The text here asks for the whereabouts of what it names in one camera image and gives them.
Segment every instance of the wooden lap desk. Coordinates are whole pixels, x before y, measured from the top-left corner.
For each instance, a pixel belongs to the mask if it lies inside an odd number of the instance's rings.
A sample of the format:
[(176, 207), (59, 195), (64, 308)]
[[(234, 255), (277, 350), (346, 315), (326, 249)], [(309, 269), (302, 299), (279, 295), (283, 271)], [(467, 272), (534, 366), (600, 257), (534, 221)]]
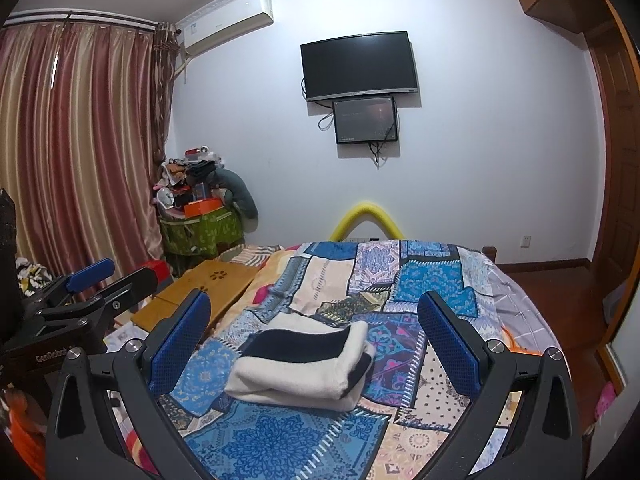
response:
[(209, 296), (211, 302), (211, 317), (207, 328), (210, 329), (242, 296), (258, 270), (258, 267), (207, 260), (159, 292), (131, 320), (140, 328), (151, 332), (158, 321), (170, 317), (184, 298), (194, 288), (198, 288)]

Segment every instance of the wooden door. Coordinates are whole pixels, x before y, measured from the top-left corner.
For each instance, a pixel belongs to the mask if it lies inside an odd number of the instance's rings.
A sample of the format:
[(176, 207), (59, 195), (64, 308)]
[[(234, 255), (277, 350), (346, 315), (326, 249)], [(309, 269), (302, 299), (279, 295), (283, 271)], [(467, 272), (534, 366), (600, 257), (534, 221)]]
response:
[(640, 235), (640, 92), (622, 35), (590, 39), (605, 113), (607, 176), (593, 271), (604, 294), (631, 272)]

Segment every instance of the baseboard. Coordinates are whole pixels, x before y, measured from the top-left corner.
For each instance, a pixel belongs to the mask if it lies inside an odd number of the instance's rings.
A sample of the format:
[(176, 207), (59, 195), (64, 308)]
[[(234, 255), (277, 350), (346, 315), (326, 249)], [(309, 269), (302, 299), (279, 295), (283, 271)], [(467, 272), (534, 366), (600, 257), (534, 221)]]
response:
[(576, 260), (553, 260), (551, 262), (525, 262), (521, 264), (497, 264), (498, 268), (506, 273), (513, 272), (535, 272), (537, 270), (570, 269), (571, 267), (586, 267), (591, 265), (588, 258), (578, 258)]

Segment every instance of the door frame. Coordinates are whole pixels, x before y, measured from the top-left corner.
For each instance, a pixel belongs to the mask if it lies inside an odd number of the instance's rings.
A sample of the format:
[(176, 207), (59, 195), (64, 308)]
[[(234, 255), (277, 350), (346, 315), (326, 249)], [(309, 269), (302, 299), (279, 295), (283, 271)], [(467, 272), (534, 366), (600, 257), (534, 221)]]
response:
[[(634, 70), (634, 75), (636, 76), (636, 82), (640, 87), (640, 58), (638, 57), (638, 50), (636, 49), (634, 42), (631, 40), (628, 32), (626, 31), (625, 25), (622, 23), (622, 19), (619, 14), (614, 9), (613, 5), (609, 0), (604, 0), (609, 7), (613, 15), (613, 19), (618, 26), (618, 30), (622, 35), (622, 39), (625, 42), (626, 50), (628, 51), (629, 57), (631, 59), (631, 65)], [(590, 47), (591, 59), (593, 59), (593, 63), (596, 69), (596, 75), (598, 77), (598, 85), (602, 88), (602, 77), (600, 73), (600, 67), (597, 63), (597, 60), (594, 56), (594, 52)], [(600, 219), (600, 231), (598, 232), (598, 241), (596, 244), (596, 250), (594, 252), (593, 261), (596, 261), (596, 256), (599, 256), (600, 251), (602, 250), (602, 227), (604, 225), (604, 221), (606, 221), (607, 205), (609, 201), (609, 184), (610, 184), (610, 174), (611, 174), (611, 164), (610, 164), (610, 130), (609, 130), (609, 118), (607, 115), (607, 107), (606, 107), (606, 96), (603, 92), (600, 92), (602, 98), (602, 108), (604, 112), (604, 124), (605, 124), (605, 145), (606, 145), (606, 171), (605, 171), (605, 191), (604, 191), (604, 200), (602, 205), (602, 218)], [(613, 341), (613, 338), (618, 333), (620, 325), (625, 319), (626, 313), (631, 306), (631, 302), (638, 290), (638, 283), (640, 282), (640, 244), (638, 244), (638, 248), (636, 249), (636, 257), (634, 259), (634, 264), (631, 269), (631, 273), (629, 274), (628, 279), (626, 280), (626, 286), (622, 297), (620, 298), (620, 302), (618, 303), (618, 307), (616, 312), (607, 327), (604, 336), (602, 337), (598, 347), (597, 353), (606, 368), (606, 371), (611, 378), (611, 382), (613, 383), (616, 393), (620, 394), (620, 392), (624, 389), (624, 379), (620, 373), (620, 369), (618, 368), (618, 364), (615, 362), (612, 353), (610, 351), (610, 343)]]

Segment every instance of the wooden floor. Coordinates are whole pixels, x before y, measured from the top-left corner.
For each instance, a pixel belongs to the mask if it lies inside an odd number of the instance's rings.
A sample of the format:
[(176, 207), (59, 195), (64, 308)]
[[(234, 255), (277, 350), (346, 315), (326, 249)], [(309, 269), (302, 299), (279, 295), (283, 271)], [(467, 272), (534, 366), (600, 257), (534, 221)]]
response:
[(594, 422), (594, 409), (606, 383), (596, 358), (596, 346), (606, 329), (598, 286), (585, 267), (515, 272), (510, 276), (558, 338), (571, 370), (584, 431)]

